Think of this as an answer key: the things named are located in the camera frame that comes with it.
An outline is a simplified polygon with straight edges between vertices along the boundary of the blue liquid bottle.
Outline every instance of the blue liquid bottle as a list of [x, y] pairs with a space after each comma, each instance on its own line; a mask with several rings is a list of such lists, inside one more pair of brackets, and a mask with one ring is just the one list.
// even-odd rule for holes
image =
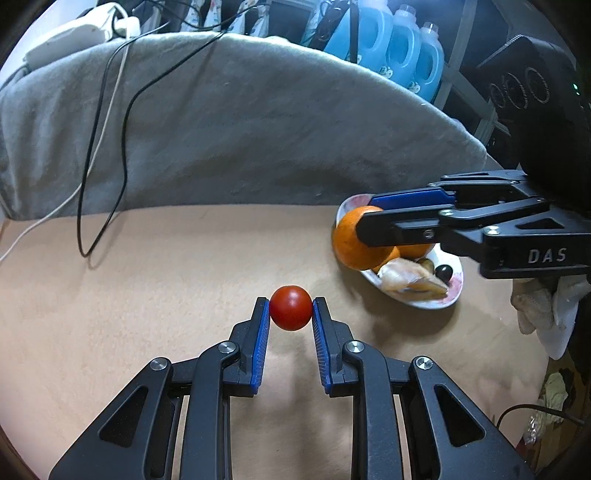
[[427, 102], [432, 102], [443, 74], [445, 54], [439, 43], [437, 25], [426, 22], [421, 28], [421, 53], [414, 78], [408, 89]]
[[421, 53], [421, 32], [417, 25], [417, 11], [401, 5], [394, 14], [392, 36], [380, 75], [407, 88], [413, 79]]
[[[324, 51], [345, 60], [349, 55], [350, 10], [340, 21]], [[387, 0], [359, 0], [359, 46], [357, 63], [373, 72], [384, 64], [394, 16]]]

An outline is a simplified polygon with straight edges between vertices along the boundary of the white plate with pink pattern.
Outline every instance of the white plate with pink pattern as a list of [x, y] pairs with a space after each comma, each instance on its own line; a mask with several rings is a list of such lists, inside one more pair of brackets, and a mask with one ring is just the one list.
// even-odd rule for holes
[[[338, 224], [347, 212], [350, 212], [357, 207], [368, 205], [373, 195], [369, 193], [361, 193], [353, 195], [340, 204], [339, 210], [336, 212], [336, 223]], [[423, 310], [441, 310], [453, 305], [457, 302], [464, 286], [464, 271], [462, 270], [462, 263], [460, 258], [448, 254], [441, 250], [440, 245], [436, 244], [433, 249], [425, 256], [433, 262], [435, 267], [439, 265], [449, 265], [453, 269], [452, 279], [449, 282], [449, 290], [445, 298], [437, 300], [409, 300], [406, 295], [401, 295], [395, 291], [385, 291], [382, 289], [382, 280], [371, 270], [362, 271], [361, 274], [376, 288], [383, 291], [386, 295], [398, 300], [406, 305], [416, 307]]]

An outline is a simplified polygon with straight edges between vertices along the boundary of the blue gripper pad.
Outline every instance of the blue gripper pad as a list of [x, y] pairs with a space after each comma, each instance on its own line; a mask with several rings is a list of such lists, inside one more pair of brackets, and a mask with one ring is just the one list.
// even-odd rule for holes
[[267, 300], [261, 314], [261, 322], [256, 336], [255, 347], [252, 351], [251, 390], [253, 395], [258, 393], [258, 389], [262, 382], [262, 370], [265, 366], [265, 354], [267, 353], [267, 342], [269, 340], [269, 327], [269, 300]]
[[455, 202], [455, 195], [446, 192], [440, 187], [432, 187], [374, 195], [369, 204], [380, 207], [382, 210], [396, 210], [430, 205], [449, 205]]
[[320, 370], [320, 381], [327, 395], [330, 395], [332, 389], [332, 379], [330, 377], [329, 349], [324, 335], [322, 322], [320, 321], [320, 312], [318, 304], [314, 300], [314, 309], [312, 313], [312, 329], [314, 330], [314, 343], [316, 344], [316, 356], [318, 357], [318, 369]]

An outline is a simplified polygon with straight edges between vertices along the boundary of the gray blanket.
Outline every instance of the gray blanket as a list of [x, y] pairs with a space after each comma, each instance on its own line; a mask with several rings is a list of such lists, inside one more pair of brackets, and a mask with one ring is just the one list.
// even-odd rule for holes
[[[208, 38], [153, 35], [131, 47], [85, 213], [109, 211], [121, 188], [121, 126], [131, 96]], [[80, 183], [100, 80], [118, 44], [57, 61], [0, 92], [7, 217], [40, 218]], [[114, 62], [103, 116], [118, 67]], [[238, 35], [222, 37], [139, 97], [126, 151], [126, 209], [338, 205], [355, 193], [498, 168], [461, 126], [389, 80], [318, 51]], [[74, 201], [61, 215], [75, 211]]]

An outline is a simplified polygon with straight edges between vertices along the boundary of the white cable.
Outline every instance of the white cable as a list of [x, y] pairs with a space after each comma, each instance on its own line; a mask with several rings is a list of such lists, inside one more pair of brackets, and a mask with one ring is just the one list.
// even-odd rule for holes
[[[113, 5], [113, 7], [116, 8], [124, 16], [124, 18], [127, 18], [127, 12], [125, 11], [125, 9], [122, 6], [120, 6], [119, 4], [115, 4], [115, 5]], [[126, 41], [129, 40], [129, 29], [127, 29], [125, 32], [125, 40]], [[111, 115], [111, 109], [113, 107], [113, 103], [115, 102], [115, 95], [117, 93], [117, 90], [119, 88], [119, 83], [121, 82], [121, 78], [123, 76], [123, 69], [125, 67], [125, 62], [127, 61], [128, 51], [129, 51], [129, 46], [124, 48], [123, 59], [121, 60], [121, 65], [119, 66], [119, 73], [117, 75], [117, 81], [115, 82], [115, 87], [113, 88], [113, 95], [111, 96], [111, 101], [109, 102], [109, 107], [108, 107], [107, 113], [105, 115], [105, 122], [103, 123], [103, 128], [100, 132], [99, 141], [96, 143], [95, 151], [92, 155], [92, 158], [90, 159], [90, 165], [88, 167], [88, 173], [86, 175], [87, 179], [90, 175], [90, 172], [92, 171], [93, 165], [95, 164], [97, 152], [99, 151], [100, 145], [101, 145], [103, 138], [105, 136], [107, 122], [109, 121], [109, 117]], [[82, 184], [78, 185], [78, 188], [66, 200], [64, 200], [64, 202], [61, 205], [59, 205], [53, 211], [51, 211], [50, 213], [45, 215], [45, 217], [39, 219], [34, 224], [25, 228], [23, 230], [23, 232], [17, 237], [17, 239], [12, 243], [12, 245], [8, 248], [8, 250], [6, 250], [6, 252], [4, 252], [4, 254], [0, 257], [0, 264], [6, 259], [6, 257], [8, 255], [10, 255], [10, 253], [12, 252], [14, 247], [17, 245], [17, 243], [19, 243], [19, 241], [21, 241], [22, 238], [26, 234], [28, 234], [31, 230], [37, 228], [42, 223], [45, 223], [46, 221], [48, 221], [51, 217], [53, 217], [56, 213], [58, 213], [62, 208], [64, 208], [68, 203], [70, 203], [76, 197], [76, 195], [78, 195], [81, 188], [82, 188]]]

